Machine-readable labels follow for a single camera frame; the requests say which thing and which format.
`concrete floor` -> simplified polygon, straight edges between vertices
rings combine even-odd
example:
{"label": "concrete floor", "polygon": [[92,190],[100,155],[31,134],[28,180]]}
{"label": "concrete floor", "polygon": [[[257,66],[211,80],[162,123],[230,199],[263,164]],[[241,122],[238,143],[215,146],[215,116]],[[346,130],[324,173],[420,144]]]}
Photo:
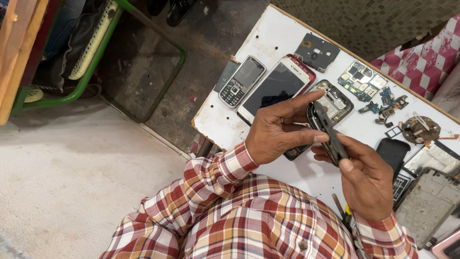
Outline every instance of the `concrete floor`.
{"label": "concrete floor", "polygon": [[[166,24],[169,6],[153,17],[186,50],[187,60],[153,116],[145,124],[188,153],[198,132],[191,120],[213,89],[227,60],[240,48],[268,0],[197,2],[182,23]],[[134,5],[144,13],[145,2]],[[125,12],[101,60],[98,75],[106,93],[137,117],[158,95],[179,52]]]}
{"label": "concrete floor", "polygon": [[186,158],[155,136],[99,98],[11,118],[0,259],[98,258],[142,198],[183,177]]}

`man's hand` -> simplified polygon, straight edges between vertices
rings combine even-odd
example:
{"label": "man's hand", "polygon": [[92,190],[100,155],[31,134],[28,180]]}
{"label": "man's hand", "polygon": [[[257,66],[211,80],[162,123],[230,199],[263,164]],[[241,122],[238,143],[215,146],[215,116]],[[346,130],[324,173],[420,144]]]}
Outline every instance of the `man's hand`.
{"label": "man's hand", "polygon": [[246,148],[254,162],[268,164],[290,148],[328,141],[329,136],[322,131],[292,124],[306,123],[308,104],[323,96],[320,90],[260,108],[246,138]]}
{"label": "man's hand", "polygon": [[[388,218],[393,210],[393,169],[370,146],[341,133],[337,137],[351,159],[339,162],[348,206],[365,220]],[[331,163],[322,147],[313,146],[311,150],[316,160]]]}

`phone screen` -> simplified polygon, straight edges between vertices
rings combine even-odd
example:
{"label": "phone screen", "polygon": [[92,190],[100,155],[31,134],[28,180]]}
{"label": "phone screen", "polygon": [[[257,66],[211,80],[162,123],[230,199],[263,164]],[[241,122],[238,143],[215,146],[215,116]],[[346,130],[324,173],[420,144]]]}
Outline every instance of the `phone screen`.
{"label": "phone screen", "polygon": [[241,89],[245,93],[247,92],[248,87],[252,86],[254,81],[256,81],[260,73],[263,71],[260,65],[257,65],[254,62],[255,61],[251,59],[246,61],[233,77],[241,84]]}
{"label": "phone screen", "polygon": [[283,63],[279,63],[248,97],[243,107],[256,116],[259,108],[292,98],[304,85],[305,83],[297,75]]}

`white floor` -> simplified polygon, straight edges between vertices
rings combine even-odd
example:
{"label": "white floor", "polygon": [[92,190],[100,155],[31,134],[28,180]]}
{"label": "white floor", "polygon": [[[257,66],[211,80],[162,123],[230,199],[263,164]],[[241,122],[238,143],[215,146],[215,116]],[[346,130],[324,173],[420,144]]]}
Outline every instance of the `white floor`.
{"label": "white floor", "polygon": [[97,258],[185,156],[97,98],[0,126],[0,259]]}

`shirt sleeve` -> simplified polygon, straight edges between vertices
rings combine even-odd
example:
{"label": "shirt sleeve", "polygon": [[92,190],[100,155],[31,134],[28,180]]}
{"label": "shirt sleeve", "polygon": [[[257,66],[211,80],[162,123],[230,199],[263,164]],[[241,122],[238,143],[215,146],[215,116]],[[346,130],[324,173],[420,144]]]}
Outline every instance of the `shirt sleeve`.
{"label": "shirt sleeve", "polygon": [[353,212],[353,236],[361,259],[417,259],[418,252],[409,231],[398,224],[395,213],[382,221],[367,221]]}
{"label": "shirt sleeve", "polygon": [[144,198],[139,210],[121,221],[100,258],[177,258],[178,239],[196,218],[215,200],[232,194],[257,167],[244,142],[213,158],[187,161],[182,179]]}

